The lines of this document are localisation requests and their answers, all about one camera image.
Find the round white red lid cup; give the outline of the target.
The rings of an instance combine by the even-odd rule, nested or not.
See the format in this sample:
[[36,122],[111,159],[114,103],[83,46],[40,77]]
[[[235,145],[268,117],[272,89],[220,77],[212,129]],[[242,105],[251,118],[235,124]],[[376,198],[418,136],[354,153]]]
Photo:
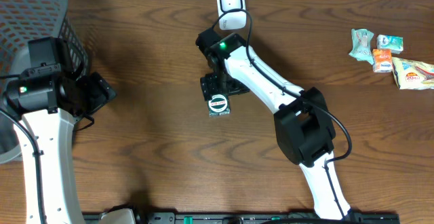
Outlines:
[[216,94],[207,101],[210,117],[228,115],[231,112],[228,97],[224,94]]

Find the green snack packet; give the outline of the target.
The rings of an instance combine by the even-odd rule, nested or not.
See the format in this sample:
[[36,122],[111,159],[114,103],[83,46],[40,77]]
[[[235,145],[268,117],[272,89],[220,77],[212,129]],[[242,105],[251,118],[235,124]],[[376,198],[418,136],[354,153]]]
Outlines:
[[366,61],[370,65],[374,64],[374,59],[371,52],[371,40],[374,34],[367,29],[352,29],[351,39],[353,48],[349,52],[349,56],[357,61]]

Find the orange snack packet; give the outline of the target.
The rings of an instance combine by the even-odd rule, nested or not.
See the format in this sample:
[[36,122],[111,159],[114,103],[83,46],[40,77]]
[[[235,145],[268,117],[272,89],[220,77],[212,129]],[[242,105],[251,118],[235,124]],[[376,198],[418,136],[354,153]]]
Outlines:
[[393,70],[392,55],[389,49],[373,49],[372,56],[374,59],[373,72],[388,73]]

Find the small teal white packet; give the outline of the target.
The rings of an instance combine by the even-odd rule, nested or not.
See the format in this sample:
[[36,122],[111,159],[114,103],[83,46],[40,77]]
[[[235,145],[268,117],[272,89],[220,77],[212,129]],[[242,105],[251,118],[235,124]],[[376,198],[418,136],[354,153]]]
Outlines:
[[400,54],[403,51],[403,38],[392,35],[378,35],[377,48],[388,49],[392,54]]

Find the white blue snack bag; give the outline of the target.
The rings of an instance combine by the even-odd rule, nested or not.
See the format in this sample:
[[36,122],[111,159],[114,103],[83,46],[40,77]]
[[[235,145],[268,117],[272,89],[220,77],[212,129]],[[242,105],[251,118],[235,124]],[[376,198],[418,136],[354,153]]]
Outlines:
[[393,76],[400,90],[433,89],[433,65],[392,57]]

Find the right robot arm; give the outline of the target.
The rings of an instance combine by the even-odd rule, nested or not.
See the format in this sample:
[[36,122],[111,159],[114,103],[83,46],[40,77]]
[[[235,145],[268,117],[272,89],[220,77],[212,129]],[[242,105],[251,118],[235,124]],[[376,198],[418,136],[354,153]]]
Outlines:
[[345,220],[351,210],[345,200],[334,163],[335,125],[340,122],[327,108],[317,88],[304,90],[265,64],[240,35],[221,37],[208,29],[195,42],[213,70],[201,78],[201,89],[216,113],[228,109],[221,100],[254,93],[272,112],[277,144],[300,166],[321,219]]

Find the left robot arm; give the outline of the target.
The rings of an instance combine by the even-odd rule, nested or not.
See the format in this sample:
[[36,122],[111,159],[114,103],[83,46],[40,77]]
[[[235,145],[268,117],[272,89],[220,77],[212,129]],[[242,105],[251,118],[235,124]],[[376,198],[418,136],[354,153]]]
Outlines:
[[24,167],[27,223],[135,223],[129,208],[82,213],[73,166],[75,125],[114,99],[97,72],[78,76],[63,64],[23,71],[7,85],[4,115],[12,120]]

